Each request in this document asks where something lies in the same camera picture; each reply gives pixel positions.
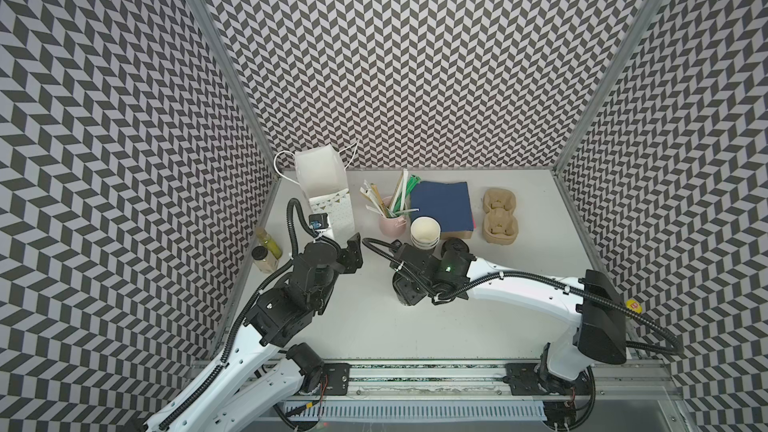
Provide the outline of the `beige pulp cup carrier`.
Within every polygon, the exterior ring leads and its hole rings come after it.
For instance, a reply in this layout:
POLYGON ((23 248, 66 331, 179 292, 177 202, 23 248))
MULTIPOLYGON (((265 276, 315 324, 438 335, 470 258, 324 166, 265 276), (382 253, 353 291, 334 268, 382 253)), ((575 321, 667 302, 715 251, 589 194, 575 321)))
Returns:
POLYGON ((511 245, 519 234, 514 215, 517 206, 515 194, 503 188, 489 188, 482 199, 485 213, 482 235, 491 244, 511 245))

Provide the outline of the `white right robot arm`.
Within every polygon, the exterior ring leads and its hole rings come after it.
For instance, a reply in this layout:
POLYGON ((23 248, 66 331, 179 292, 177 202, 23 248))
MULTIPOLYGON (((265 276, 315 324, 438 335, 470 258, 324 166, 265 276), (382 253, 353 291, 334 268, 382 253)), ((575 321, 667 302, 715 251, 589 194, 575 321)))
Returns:
POLYGON ((622 365, 630 349, 680 356, 678 337, 654 320, 621 303, 606 274, 588 270, 582 277, 551 277, 511 269, 449 239, 438 255, 400 241, 365 238, 363 246, 386 259, 393 288, 406 306, 429 299, 435 306, 456 300, 488 300, 520 306, 566 324, 545 345, 538 372, 542 380, 575 381, 595 363, 622 365))

